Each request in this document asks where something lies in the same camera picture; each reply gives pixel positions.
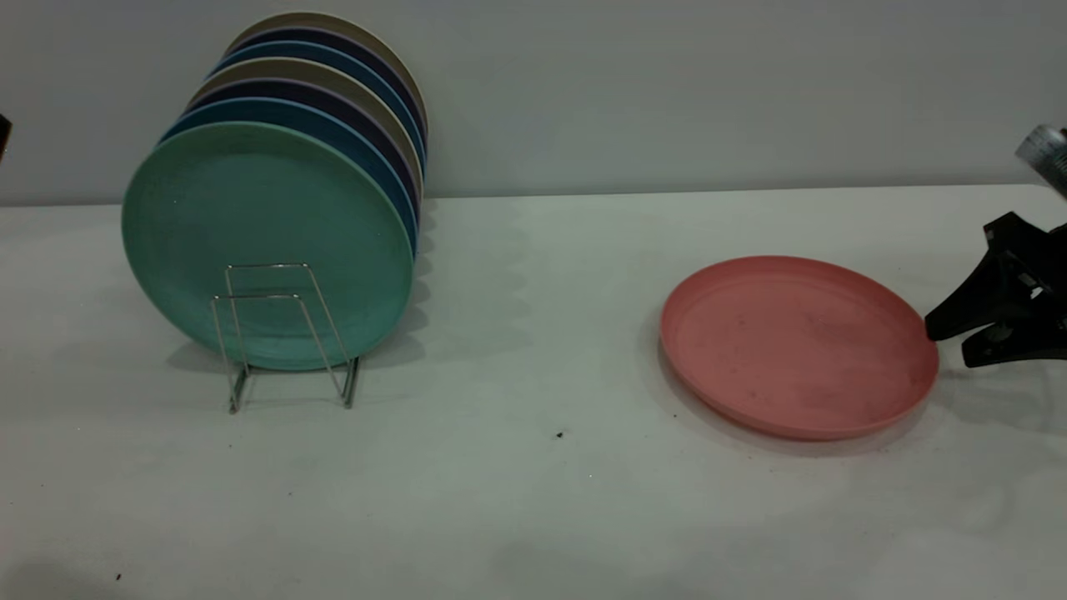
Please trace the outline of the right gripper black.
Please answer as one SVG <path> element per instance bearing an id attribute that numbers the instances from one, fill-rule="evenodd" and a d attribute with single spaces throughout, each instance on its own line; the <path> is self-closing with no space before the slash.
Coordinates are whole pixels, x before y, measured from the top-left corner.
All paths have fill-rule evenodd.
<path id="1" fill-rule="evenodd" d="M 1045 232 L 1007 212 L 983 232 L 984 256 L 926 315 L 927 338 L 944 341 L 990 323 L 964 340 L 967 368 L 1066 360 L 1066 224 Z M 1037 311 L 1060 320 L 1025 320 Z"/>

